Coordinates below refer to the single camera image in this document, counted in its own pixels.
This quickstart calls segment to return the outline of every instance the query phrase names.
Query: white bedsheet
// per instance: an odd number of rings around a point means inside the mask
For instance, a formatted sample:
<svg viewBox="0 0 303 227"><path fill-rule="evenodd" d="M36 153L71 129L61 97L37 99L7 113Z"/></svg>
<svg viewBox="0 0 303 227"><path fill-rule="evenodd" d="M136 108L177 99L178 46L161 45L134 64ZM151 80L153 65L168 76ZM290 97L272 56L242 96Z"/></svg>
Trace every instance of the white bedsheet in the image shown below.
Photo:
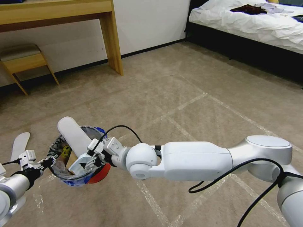
<svg viewBox="0 0 303 227"><path fill-rule="evenodd" d="M303 54L303 23L291 18L291 16L303 15L303 7L271 3L283 11L259 15L230 11L246 4L260 3L267 2L265 0L209 0L191 11L189 21Z"/></svg>

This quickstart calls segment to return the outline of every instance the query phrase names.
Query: black bed frame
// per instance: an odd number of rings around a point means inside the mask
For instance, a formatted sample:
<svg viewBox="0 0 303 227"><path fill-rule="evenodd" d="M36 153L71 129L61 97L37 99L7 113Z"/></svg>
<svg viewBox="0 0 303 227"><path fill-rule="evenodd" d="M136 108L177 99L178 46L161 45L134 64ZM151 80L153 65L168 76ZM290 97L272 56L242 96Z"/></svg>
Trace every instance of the black bed frame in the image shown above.
<svg viewBox="0 0 303 227"><path fill-rule="evenodd" d="M191 10L208 0L191 0ZM264 71L303 84L303 55L188 21L186 40Z"/></svg>

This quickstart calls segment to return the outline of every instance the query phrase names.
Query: wooden stool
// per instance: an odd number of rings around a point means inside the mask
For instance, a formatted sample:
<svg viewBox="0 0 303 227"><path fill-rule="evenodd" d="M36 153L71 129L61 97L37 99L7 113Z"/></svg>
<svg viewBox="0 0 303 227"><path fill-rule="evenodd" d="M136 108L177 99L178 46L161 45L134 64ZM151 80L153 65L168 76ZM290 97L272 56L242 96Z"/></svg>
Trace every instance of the wooden stool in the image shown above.
<svg viewBox="0 0 303 227"><path fill-rule="evenodd" d="M27 93L21 86L20 80L15 73L46 65L56 83L59 85L59 82L47 63L43 53L35 44L27 44L4 49L0 52L0 61L5 70L11 75L25 95L27 95Z"/></svg>

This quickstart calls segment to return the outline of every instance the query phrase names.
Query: black cable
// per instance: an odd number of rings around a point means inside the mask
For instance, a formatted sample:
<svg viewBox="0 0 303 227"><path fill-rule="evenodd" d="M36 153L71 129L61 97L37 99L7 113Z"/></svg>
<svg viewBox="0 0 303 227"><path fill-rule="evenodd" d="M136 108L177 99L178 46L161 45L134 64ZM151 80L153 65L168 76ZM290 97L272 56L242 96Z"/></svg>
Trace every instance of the black cable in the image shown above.
<svg viewBox="0 0 303 227"><path fill-rule="evenodd" d="M16 163L16 164L20 164L19 162L20 159L16 159L14 161L10 161L10 162L5 162L5 163L1 163L3 166L8 165L8 164L12 164L12 163Z"/></svg>
<svg viewBox="0 0 303 227"><path fill-rule="evenodd" d="M110 128L109 130L107 130L107 131L101 136L101 138L99 139L99 141L97 142L97 144L95 145L95 147L92 149L92 151L94 151L94 150L97 148L97 146L99 145L99 143L104 139L104 137L105 137L111 130L113 130L113 129L115 129L115 128L119 128L119 127L127 128L128 130L130 130L130 131L138 138L138 140L140 141L140 143L142 143L142 140L140 139L140 137L139 137L139 136L137 135L137 133L136 133L134 130L132 130L130 127L125 126L125 125L116 125L116 126Z"/></svg>
<svg viewBox="0 0 303 227"><path fill-rule="evenodd" d="M213 182L211 182L210 184L197 189L197 190L193 190L194 188L200 186L201 184L203 184L204 181L201 181L199 184L191 187L188 192L189 193L197 193L197 192L201 192L204 191L205 189L213 186L215 183L217 183L219 180L221 180L222 178L226 177L227 175L231 174L232 172L234 172L235 170L239 169L240 167L247 165L249 163L255 162L255 161L268 161L271 162L273 164L275 164L279 169L280 169L280 173L279 176L277 177L277 179L273 182L273 184L271 184L250 206L249 208L245 211L245 213L242 215L237 227L240 227L241 224L243 223L244 219L246 218L246 216L249 214L249 212L252 210L252 208L270 191L272 190L279 182L281 182L287 175L284 174L284 170L283 167L277 163L274 160L271 159L267 159L267 158L255 158L255 159L251 159L249 161L243 162L239 165L237 165L236 167L232 168L231 170L227 171L225 174L221 175L220 177L218 177L217 179L215 179Z"/></svg>

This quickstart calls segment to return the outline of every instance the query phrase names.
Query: dark cloth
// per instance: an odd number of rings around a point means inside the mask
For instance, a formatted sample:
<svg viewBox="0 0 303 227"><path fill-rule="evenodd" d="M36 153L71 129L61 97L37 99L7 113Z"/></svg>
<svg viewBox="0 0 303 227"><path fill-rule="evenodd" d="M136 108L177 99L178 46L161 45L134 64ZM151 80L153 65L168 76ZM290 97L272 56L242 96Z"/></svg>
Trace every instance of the dark cloth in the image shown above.
<svg viewBox="0 0 303 227"><path fill-rule="evenodd" d="M258 14L261 14L261 13L264 13L264 14L267 13L261 7L251 6L249 4L238 7L238 8L231 9L230 11L232 11L232 12L242 12L242 13L246 13L246 14L249 14L249 15L258 15Z"/></svg>
<svg viewBox="0 0 303 227"><path fill-rule="evenodd" d="M294 19L297 20L298 22L303 23L303 15L294 16L294 17L292 17L292 18L294 18Z"/></svg>

